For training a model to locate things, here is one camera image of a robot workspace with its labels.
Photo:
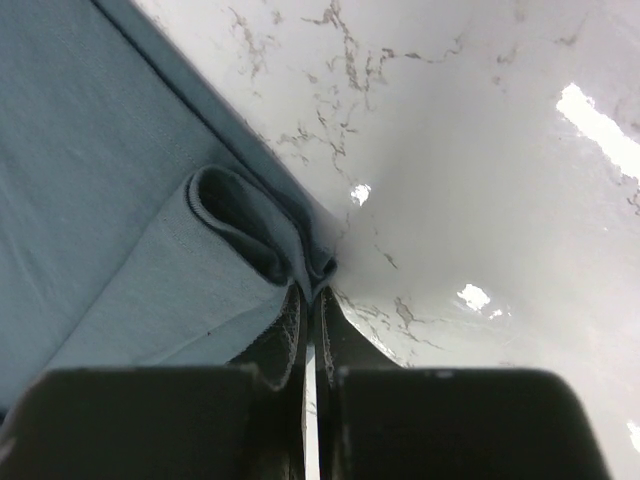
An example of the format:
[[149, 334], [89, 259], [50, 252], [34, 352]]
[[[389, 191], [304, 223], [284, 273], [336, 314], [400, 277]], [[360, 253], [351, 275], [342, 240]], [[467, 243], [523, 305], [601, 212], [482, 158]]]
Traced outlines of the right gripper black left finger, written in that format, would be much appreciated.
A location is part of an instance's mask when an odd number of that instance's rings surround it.
[[306, 305], [215, 367], [53, 370], [1, 428], [5, 479], [301, 479]]

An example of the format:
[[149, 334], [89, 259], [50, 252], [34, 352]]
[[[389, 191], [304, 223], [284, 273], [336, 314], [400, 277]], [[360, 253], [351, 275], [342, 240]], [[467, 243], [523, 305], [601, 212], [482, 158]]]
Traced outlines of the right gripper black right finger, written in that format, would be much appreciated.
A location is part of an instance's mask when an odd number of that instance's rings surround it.
[[539, 369], [403, 368], [324, 289], [313, 306], [324, 479], [606, 479], [582, 405]]

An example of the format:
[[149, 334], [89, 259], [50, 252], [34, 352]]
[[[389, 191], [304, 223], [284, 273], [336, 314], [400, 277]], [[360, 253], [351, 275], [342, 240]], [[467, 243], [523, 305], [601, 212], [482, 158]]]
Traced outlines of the grey-blue t-shirt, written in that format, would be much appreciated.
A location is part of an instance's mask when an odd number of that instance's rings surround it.
[[336, 268], [305, 194], [127, 1], [1, 5], [1, 407], [221, 365]]

